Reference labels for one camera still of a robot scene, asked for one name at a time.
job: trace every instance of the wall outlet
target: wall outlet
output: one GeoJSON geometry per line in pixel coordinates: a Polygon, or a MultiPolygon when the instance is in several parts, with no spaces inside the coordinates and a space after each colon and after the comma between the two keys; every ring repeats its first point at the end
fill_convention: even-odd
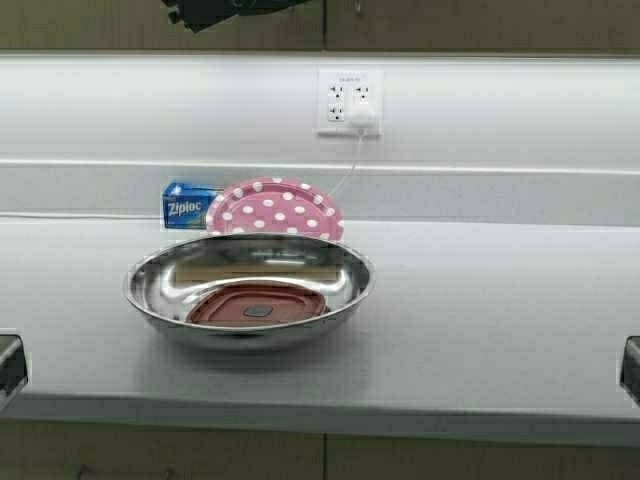
{"type": "Polygon", "coordinates": [[[381,135],[383,74],[381,71],[320,70],[318,134],[381,135]]]}

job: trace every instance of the metal bowl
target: metal bowl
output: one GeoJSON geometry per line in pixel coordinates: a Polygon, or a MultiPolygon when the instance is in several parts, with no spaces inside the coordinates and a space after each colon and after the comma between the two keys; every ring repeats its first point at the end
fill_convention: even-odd
{"type": "Polygon", "coordinates": [[[125,294],[158,331],[183,344],[218,350],[286,348],[351,317],[373,286],[373,267],[358,252],[284,234],[205,237],[158,252],[127,275],[125,294]],[[276,282],[321,293],[321,316],[282,325],[229,328],[187,323],[191,310],[229,285],[276,282]]]}

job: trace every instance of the paper plate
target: paper plate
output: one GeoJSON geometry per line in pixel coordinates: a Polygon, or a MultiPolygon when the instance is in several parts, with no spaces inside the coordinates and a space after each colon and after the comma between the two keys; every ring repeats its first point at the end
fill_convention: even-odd
{"type": "Polygon", "coordinates": [[[340,209],[323,192],[306,183],[264,177],[238,183],[219,195],[207,215],[212,235],[293,233],[340,240],[340,209]]]}

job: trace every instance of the ziploc box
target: ziploc box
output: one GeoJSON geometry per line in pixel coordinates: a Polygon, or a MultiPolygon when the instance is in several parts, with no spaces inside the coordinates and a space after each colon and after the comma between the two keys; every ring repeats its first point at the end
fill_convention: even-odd
{"type": "Polygon", "coordinates": [[[205,230],[207,211],[216,196],[216,191],[207,185],[173,182],[162,195],[164,226],[205,230]]]}

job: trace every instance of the red plastic lid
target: red plastic lid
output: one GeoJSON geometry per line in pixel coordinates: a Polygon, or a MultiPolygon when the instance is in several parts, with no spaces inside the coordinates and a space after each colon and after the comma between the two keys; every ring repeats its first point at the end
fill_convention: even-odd
{"type": "Polygon", "coordinates": [[[244,284],[225,287],[205,298],[187,322],[211,327],[264,327],[322,315],[324,296],[291,285],[244,284]]]}
{"type": "Polygon", "coordinates": [[[262,177],[227,188],[209,208],[207,230],[291,233],[340,240],[342,212],[326,194],[297,180],[262,177]]]}

